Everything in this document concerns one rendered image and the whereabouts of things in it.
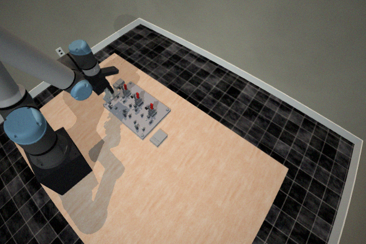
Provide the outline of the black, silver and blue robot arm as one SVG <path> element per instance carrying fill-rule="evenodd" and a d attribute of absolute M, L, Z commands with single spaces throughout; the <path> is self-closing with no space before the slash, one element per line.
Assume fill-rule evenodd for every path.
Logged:
<path fill-rule="evenodd" d="M 93 88 L 78 70 L 81 68 L 87 76 L 100 71 L 91 48 L 84 40 L 73 41 L 69 52 L 56 60 L 0 25 L 0 115 L 4 131 L 29 153 L 37 167 L 60 165 L 69 154 L 69 142 L 52 129 L 32 96 L 15 83 L 1 61 L 83 101 Z"/>

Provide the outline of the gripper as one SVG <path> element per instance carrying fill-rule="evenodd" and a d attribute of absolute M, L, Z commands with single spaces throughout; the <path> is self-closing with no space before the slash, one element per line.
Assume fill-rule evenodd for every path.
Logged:
<path fill-rule="evenodd" d="M 93 88 L 93 91 L 97 93 L 97 95 L 100 95 L 103 92 L 105 92 L 104 99 L 107 99 L 111 96 L 113 97 L 113 99 L 115 99 L 114 91 L 110 86 L 110 83 L 105 77 L 99 78 L 100 74 L 101 74 L 101 68 L 98 74 L 94 76 L 87 76 L 84 74 L 83 77 L 89 81 L 89 83 Z"/>

